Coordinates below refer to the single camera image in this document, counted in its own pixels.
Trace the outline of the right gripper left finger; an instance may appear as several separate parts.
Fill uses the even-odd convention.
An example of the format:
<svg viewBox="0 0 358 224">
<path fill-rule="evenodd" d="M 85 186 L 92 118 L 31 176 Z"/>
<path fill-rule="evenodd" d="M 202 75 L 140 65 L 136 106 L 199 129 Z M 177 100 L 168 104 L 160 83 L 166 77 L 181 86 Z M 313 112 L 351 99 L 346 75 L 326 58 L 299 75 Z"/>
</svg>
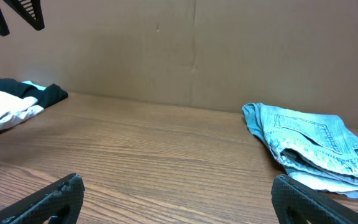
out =
<svg viewBox="0 0 358 224">
<path fill-rule="evenodd" d="M 85 186 L 76 173 L 42 188 L 0 210 L 0 224 L 75 224 L 81 212 Z"/>
</svg>

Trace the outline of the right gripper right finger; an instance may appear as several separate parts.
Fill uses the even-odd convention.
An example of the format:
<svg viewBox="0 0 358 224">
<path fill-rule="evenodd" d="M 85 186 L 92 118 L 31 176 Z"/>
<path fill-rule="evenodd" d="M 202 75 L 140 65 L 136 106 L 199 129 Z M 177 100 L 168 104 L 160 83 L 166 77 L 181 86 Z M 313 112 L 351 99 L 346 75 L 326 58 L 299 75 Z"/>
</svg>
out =
<svg viewBox="0 0 358 224">
<path fill-rule="evenodd" d="M 280 224 L 358 224 L 358 213 L 287 175 L 272 185 L 272 205 Z"/>
</svg>

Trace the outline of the light blue denim shorts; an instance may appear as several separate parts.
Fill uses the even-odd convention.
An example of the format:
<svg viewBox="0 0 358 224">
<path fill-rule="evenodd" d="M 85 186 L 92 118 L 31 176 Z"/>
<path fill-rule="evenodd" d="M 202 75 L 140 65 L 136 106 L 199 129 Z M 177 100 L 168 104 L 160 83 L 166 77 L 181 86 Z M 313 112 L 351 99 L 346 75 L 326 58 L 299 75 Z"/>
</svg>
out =
<svg viewBox="0 0 358 224">
<path fill-rule="evenodd" d="M 313 190 L 358 198 L 358 137 L 337 115 L 263 103 L 242 108 L 248 130 L 292 179 Z"/>
</svg>

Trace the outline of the light blue garment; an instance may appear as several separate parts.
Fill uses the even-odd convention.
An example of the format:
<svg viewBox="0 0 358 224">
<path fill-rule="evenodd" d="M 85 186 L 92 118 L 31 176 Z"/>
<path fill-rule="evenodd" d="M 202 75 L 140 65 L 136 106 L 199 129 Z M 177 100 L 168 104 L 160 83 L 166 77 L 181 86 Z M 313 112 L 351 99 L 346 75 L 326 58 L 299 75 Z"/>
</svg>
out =
<svg viewBox="0 0 358 224">
<path fill-rule="evenodd" d="M 36 88 L 37 88 L 38 90 L 40 90 L 40 91 L 44 91 L 44 90 L 46 89 L 45 86 L 37 85 L 37 84 L 33 83 L 33 82 L 30 81 L 30 80 L 23 81 L 22 83 L 25 83 L 25 84 L 27 84 L 27 85 L 34 86 L 34 87 L 36 87 Z"/>
</svg>

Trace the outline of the black garment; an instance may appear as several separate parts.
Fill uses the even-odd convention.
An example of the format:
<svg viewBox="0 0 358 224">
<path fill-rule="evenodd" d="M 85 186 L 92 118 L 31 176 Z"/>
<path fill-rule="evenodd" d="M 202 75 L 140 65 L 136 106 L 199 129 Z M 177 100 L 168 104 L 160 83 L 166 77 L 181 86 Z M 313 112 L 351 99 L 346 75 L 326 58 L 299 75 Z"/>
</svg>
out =
<svg viewBox="0 0 358 224">
<path fill-rule="evenodd" d="M 43 108 L 48 108 L 68 98 L 68 93 L 56 84 L 46 87 L 45 90 L 39 90 L 33 85 L 22 83 L 11 78 L 0 79 L 0 91 L 19 98 L 34 97 L 38 100 L 37 105 Z"/>
</svg>

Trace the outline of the beige shorts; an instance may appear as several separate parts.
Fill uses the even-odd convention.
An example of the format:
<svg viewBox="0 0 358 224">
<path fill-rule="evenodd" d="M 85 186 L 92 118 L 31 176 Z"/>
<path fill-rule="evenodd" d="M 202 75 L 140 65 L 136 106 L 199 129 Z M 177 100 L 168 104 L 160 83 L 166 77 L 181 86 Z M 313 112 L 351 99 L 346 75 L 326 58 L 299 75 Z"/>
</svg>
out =
<svg viewBox="0 0 358 224">
<path fill-rule="evenodd" d="M 37 105 L 38 99 L 17 96 L 0 91 L 0 131 L 12 128 L 37 116 L 44 108 Z"/>
</svg>

